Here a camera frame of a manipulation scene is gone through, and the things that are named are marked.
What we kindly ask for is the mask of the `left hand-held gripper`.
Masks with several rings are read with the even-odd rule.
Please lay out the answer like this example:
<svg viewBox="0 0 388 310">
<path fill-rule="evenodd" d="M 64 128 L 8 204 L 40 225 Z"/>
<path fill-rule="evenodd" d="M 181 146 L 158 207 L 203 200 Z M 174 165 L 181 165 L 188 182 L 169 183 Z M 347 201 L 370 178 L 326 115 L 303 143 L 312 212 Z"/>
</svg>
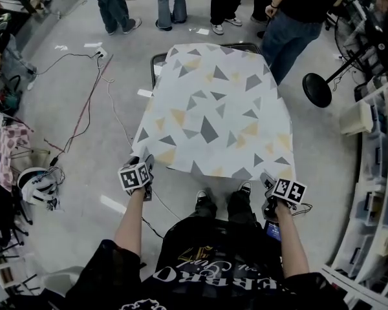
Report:
<svg viewBox="0 0 388 310">
<path fill-rule="evenodd" d="M 138 156 L 131 156 L 125 166 L 118 170 L 118 177 L 122 189 L 131 196 L 135 190 L 144 189 L 144 201 L 152 200 L 153 181 L 152 170 L 155 158 L 152 154 L 148 155 L 145 162 L 139 163 Z"/>
</svg>

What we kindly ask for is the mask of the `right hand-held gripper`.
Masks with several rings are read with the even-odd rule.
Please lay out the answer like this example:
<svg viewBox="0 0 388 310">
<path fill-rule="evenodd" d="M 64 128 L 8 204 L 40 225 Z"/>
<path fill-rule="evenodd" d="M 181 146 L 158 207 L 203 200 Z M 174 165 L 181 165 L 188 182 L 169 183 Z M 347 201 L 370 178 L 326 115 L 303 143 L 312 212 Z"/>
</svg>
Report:
<svg viewBox="0 0 388 310">
<path fill-rule="evenodd" d="M 265 189 L 266 202 L 262 206 L 263 217 L 269 221 L 277 221 L 275 208 L 283 202 L 294 214 L 302 205 L 307 186 L 298 181 L 279 178 L 276 182 L 267 172 L 262 172 L 260 180 Z"/>
</svg>

